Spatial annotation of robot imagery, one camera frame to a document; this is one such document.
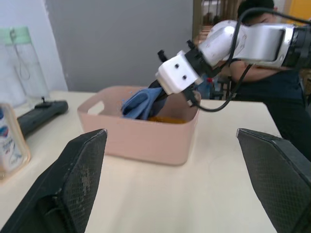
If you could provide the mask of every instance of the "yellow wall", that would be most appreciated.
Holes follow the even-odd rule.
[[[289,14],[308,20],[311,17],[311,0],[292,0]]]

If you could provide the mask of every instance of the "table surface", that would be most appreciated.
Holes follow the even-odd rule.
[[[83,133],[77,107],[92,95],[51,93],[54,100],[67,100],[69,111],[27,138],[31,161],[0,187],[0,228],[36,178]],[[221,103],[202,101],[210,108]],[[279,135],[265,105],[231,102],[218,113],[200,112],[183,166],[105,155],[86,233],[275,233],[252,188],[238,128]]]

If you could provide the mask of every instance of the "robotic arm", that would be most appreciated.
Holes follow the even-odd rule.
[[[202,74],[214,77],[221,71],[219,61],[229,59],[232,45],[234,59],[266,67],[311,68],[311,28],[290,24],[240,26],[233,44],[237,22],[222,21],[210,31],[198,47],[188,42],[190,51],[180,51],[165,61],[156,78],[167,95],[185,91],[200,83]]]

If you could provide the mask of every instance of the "gray wall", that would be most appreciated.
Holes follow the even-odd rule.
[[[69,90],[148,85],[192,38],[193,0],[46,0]]]

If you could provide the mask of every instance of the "black shirt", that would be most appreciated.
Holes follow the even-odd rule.
[[[295,70],[280,71],[257,82],[242,83],[237,94],[240,97],[269,99],[301,100],[303,97],[299,73]]]

